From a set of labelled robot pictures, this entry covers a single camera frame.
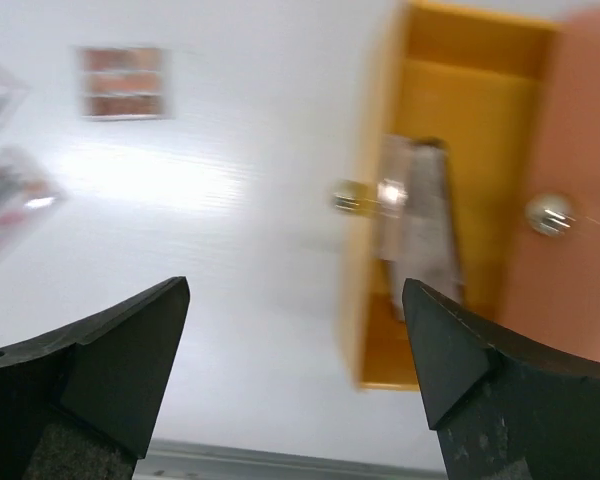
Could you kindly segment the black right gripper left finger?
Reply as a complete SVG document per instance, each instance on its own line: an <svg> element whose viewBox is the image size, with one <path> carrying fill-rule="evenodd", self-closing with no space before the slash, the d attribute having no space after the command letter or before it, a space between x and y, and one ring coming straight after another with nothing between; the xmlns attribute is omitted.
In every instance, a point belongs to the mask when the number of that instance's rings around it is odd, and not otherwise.
<svg viewBox="0 0 600 480"><path fill-rule="evenodd" d="M0 347L0 479L130 479L181 340L172 277L104 311Z"/></svg>

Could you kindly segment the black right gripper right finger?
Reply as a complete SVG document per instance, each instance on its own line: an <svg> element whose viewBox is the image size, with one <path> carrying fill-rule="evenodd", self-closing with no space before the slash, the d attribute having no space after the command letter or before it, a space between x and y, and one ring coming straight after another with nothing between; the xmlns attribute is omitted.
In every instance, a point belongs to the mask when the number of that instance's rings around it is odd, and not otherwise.
<svg viewBox="0 0 600 480"><path fill-rule="evenodd" d="M600 363L535 342L414 280L402 302L450 479L600 479Z"/></svg>

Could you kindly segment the orange drawer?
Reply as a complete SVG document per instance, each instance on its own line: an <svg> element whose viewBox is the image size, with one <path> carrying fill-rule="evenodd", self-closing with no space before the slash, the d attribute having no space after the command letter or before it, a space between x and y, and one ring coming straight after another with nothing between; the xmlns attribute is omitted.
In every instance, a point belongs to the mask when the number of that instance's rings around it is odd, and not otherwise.
<svg viewBox="0 0 600 480"><path fill-rule="evenodd" d="M497 320L600 362L600 6L551 50Z"/></svg>

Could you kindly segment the long brown eyeshadow palette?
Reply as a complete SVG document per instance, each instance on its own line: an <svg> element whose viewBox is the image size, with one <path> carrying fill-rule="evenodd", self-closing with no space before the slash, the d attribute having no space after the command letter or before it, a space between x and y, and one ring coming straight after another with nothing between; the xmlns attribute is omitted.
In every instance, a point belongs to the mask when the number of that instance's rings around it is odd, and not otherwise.
<svg viewBox="0 0 600 480"><path fill-rule="evenodd" d="M407 279L423 282L444 296L464 302L464 275L456 246L447 145L437 138L413 144L402 222L402 250L391 262L391 297L404 321L402 291Z"/></svg>

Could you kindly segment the round-pan eyeshadow palette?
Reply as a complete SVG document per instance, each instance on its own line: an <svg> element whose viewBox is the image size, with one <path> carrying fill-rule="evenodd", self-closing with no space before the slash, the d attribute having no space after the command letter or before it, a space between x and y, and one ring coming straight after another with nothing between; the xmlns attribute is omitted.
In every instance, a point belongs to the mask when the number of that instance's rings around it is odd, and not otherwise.
<svg viewBox="0 0 600 480"><path fill-rule="evenodd" d="M77 49L82 116L134 121L169 115L170 52L154 45Z"/></svg>

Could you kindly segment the yellow drawer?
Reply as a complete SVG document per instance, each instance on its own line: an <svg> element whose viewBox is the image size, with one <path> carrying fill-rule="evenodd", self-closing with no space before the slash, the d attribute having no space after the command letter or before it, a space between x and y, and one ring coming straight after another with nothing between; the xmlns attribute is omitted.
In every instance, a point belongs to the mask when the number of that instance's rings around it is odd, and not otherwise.
<svg viewBox="0 0 600 480"><path fill-rule="evenodd" d="M485 318L502 289L556 24L405 1L373 49L348 215L340 348L353 384L414 390L402 290L413 277Z"/></svg>

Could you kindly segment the four-pan eyeshadow palette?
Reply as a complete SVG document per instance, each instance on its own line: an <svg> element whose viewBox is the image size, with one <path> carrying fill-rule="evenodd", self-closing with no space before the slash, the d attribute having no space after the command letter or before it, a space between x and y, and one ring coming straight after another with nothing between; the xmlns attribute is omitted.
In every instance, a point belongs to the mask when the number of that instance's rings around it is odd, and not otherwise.
<svg viewBox="0 0 600 480"><path fill-rule="evenodd" d="M386 135L376 184L378 204L378 257L397 261L402 250L402 222L408 199L407 184L413 142L404 136Z"/></svg>

